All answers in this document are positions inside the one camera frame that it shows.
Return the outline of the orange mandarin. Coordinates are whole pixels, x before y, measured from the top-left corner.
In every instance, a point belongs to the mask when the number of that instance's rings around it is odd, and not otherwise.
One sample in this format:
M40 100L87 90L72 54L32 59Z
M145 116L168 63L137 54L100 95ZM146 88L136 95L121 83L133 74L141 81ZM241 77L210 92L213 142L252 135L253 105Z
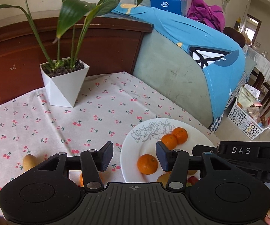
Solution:
M178 145L176 137L172 134L166 134L161 138L161 142L169 149L173 150Z
M99 175L99 178L100 178L101 182L104 183L104 178L103 178L102 172L99 172L98 175ZM82 173L79 175L79 183L80 183L80 187L84 187Z
M188 140L187 130L182 127L174 128L172 135L177 139L178 144L184 144Z
M154 156L150 154L144 154L139 157L137 161L137 167L142 174L151 175L157 171L158 161Z

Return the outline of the red cherry tomato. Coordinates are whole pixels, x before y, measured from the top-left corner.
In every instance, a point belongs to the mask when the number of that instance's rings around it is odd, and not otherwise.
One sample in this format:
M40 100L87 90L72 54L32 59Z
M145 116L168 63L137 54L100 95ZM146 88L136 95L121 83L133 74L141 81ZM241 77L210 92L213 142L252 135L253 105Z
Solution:
M199 179L195 176L190 176L188 179L187 179L187 185L188 186L193 186L194 184L196 184L197 182L199 181Z

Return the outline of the white perforated basket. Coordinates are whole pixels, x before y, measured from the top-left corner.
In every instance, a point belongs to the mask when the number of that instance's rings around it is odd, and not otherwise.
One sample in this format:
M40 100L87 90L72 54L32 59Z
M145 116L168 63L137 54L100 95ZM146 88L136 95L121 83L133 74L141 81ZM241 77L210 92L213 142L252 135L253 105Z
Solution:
M235 97L235 99L235 103L232 106L227 118L234 123L250 140L254 140L264 131L270 130L270 125L267 127L262 127L239 107L237 97Z

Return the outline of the white plate with rose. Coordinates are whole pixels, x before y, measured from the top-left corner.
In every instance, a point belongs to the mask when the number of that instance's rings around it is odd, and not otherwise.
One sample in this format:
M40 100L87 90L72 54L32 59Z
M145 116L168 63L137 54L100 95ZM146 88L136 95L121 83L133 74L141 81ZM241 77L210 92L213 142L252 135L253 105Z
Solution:
M164 174L162 167L151 175L142 174L136 165L138 158L144 154L156 157L156 143L162 136L170 134L174 128L187 130L188 140L177 146L177 149L192 155L197 144L216 147L220 140L200 123L184 123L172 118L155 118L139 123L126 136L121 150L121 170L126 182L155 182Z

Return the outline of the houndstooth sofa cover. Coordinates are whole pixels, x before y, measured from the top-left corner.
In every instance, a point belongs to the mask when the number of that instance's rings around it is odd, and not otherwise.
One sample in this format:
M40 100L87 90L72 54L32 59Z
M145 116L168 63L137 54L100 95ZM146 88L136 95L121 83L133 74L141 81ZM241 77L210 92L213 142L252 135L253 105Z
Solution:
M234 101L235 97L239 94L240 88L241 88L242 86L244 86L244 85L247 83L247 81L248 81L248 75L244 72L243 75L242 75L242 78L241 78L240 81L238 82L237 87L236 87L235 90L231 93L231 96L229 97L229 99L228 99L228 101L227 101L227 103L226 103L226 106L225 106L225 108L224 108L223 113L221 114L221 116L219 116L218 118L216 118L216 119L214 120L214 122L209 126L208 129L209 129L209 131L210 131L212 134L214 134L214 133L218 130L218 128L219 128L219 126L220 126L220 124L221 124L221 122L222 122L222 118L223 118L223 116L224 116L224 112L225 112L226 109L229 107L229 105Z

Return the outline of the cherry print tablecloth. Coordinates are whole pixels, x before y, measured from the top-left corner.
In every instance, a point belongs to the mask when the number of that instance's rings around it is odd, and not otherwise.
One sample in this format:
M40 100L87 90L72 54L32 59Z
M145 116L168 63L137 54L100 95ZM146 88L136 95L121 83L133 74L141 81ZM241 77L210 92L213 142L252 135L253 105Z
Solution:
M51 106L44 88L0 105L0 191L23 173L23 158L44 161L58 152L79 155L108 141L114 156L106 181L122 181L120 153L138 124L169 118L199 130L211 144L219 139L187 111L138 78L116 73L86 78L73 108Z

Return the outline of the white geometric plant pot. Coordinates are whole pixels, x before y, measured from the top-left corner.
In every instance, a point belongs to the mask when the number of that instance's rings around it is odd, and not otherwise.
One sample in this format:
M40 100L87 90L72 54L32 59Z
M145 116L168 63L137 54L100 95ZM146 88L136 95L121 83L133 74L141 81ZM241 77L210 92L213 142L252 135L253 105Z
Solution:
M80 60L83 68L71 73L49 77L40 64L41 75L49 104L73 108L90 66Z

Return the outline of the grey-green sofa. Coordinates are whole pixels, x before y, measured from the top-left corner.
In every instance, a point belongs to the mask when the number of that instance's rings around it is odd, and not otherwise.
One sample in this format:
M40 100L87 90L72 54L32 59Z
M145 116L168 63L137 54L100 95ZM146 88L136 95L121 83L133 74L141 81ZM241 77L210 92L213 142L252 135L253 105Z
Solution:
M206 78L200 66L156 30L143 37L134 76L209 128L214 118Z

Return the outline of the white clothed dining table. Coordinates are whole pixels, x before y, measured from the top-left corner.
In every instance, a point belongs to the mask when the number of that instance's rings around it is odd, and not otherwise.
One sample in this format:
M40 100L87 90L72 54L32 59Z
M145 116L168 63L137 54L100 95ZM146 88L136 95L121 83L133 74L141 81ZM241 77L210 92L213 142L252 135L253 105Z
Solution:
M247 55L256 62L256 67L262 74L270 80L270 61L254 50L252 47L248 47Z

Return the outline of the blue printed blanket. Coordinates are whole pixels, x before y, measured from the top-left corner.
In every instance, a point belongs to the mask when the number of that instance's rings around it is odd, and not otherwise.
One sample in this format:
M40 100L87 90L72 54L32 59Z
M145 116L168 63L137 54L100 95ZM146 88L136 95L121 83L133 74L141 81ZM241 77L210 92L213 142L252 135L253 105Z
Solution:
M201 67L210 95L213 118L219 118L245 69L245 55L237 42L205 24L154 7L120 3L113 13L153 24Z

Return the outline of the green leafy plant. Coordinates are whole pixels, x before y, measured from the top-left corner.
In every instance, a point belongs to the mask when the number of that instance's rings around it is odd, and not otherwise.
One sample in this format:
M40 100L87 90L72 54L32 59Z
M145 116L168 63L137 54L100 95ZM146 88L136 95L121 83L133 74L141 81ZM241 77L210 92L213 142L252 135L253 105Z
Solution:
M75 70L75 64L78 59L78 54L81 49L81 45L83 43L83 39L85 38L85 34L89 29L89 26L92 20L95 17L106 15L109 12L113 11L122 0L100 0L98 3L88 3L86 1L81 0L61 0L62 6L60 9L58 21L57 21L57 29L56 29L56 37L53 43L57 43L57 60L53 61L46 51L46 48L41 41L35 23L32 19L30 9L28 6L28 1L25 1L26 9L23 9L21 6L14 6L8 4L0 4L0 9L5 8L17 8L20 9L27 18L29 25L32 29L32 32L35 35L39 46L48 60L43 67L49 72L53 73L58 69L66 69L69 72L73 72ZM143 0L136 0L136 5L140 5ZM84 24L78 39L77 48L74 49L74 42L72 42L71 46L71 57L69 59L61 59L60 58L60 38L66 33L66 31L70 28L74 28L75 24L80 21L82 18L85 18Z

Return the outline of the purple garment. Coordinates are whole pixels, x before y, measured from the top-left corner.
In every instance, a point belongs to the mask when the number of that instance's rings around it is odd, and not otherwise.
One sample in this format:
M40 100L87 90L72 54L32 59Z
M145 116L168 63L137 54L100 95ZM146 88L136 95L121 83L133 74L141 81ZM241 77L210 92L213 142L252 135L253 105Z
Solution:
M220 32L222 32L225 27L225 18L222 8L218 5L209 6L204 0L191 0L191 5L187 10L186 16Z

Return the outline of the blue carton box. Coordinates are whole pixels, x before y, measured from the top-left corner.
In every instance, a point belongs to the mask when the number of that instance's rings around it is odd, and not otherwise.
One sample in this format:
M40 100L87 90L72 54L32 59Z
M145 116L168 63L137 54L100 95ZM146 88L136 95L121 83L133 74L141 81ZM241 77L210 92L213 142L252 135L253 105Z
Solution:
M191 0L150 0L150 6L175 13L182 16L187 16L187 11L191 6Z

